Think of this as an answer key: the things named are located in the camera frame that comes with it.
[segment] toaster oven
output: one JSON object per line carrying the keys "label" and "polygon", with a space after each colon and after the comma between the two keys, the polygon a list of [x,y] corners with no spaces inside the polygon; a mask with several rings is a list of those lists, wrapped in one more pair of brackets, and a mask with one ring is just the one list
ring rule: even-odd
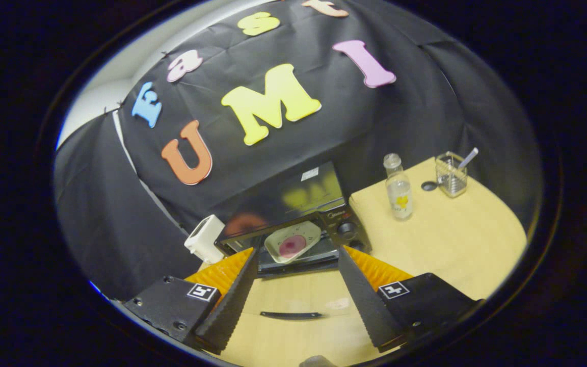
{"label": "toaster oven", "polygon": [[215,240],[225,255],[258,251],[258,277],[337,267],[338,246],[366,253],[366,230],[345,199],[332,162],[272,181],[245,197]]}

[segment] white label sticker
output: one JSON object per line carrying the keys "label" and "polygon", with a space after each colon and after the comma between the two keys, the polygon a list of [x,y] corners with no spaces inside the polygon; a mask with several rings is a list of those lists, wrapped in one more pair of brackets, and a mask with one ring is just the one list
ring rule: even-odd
{"label": "white label sticker", "polygon": [[303,173],[303,177],[301,177],[300,181],[305,181],[308,178],[312,178],[314,176],[318,176],[318,167],[313,170],[308,170],[307,172]]}

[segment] pink letter i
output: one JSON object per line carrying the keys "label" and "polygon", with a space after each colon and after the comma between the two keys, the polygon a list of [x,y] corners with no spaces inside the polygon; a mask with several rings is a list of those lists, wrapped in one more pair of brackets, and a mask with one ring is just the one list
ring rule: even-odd
{"label": "pink letter i", "polygon": [[395,81],[395,74],[387,71],[366,51],[366,44],[361,40],[347,40],[332,46],[332,49],[343,52],[364,74],[364,84],[368,88],[377,88]]}

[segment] pen holder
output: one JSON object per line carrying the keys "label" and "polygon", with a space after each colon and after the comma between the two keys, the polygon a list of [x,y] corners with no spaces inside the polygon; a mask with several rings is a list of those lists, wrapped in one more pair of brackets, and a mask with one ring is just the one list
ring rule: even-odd
{"label": "pen holder", "polygon": [[436,157],[436,183],[450,198],[458,197],[466,192],[468,170],[466,167],[457,169],[463,158],[448,151]]}

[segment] wooden table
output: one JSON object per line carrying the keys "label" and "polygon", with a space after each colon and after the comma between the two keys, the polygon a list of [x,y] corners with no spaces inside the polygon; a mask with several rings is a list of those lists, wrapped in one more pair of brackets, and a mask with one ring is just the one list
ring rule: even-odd
{"label": "wooden table", "polygon": [[[414,276],[432,272],[474,300],[491,295],[526,247],[519,220],[471,177],[467,191],[457,198],[439,189],[422,190],[422,182],[436,180],[433,158],[406,173],[414,205],[408,221],[391,216],[384,181],[350,197],[368,232],[371,255]],[[327,316],[284,321],[259,316],[260,311],[318,311]],[[329,270],[256,279],[221,359],[256,367],[287,367],[315,355],[335,365],[383,355],[370,343],[340,273]]]}

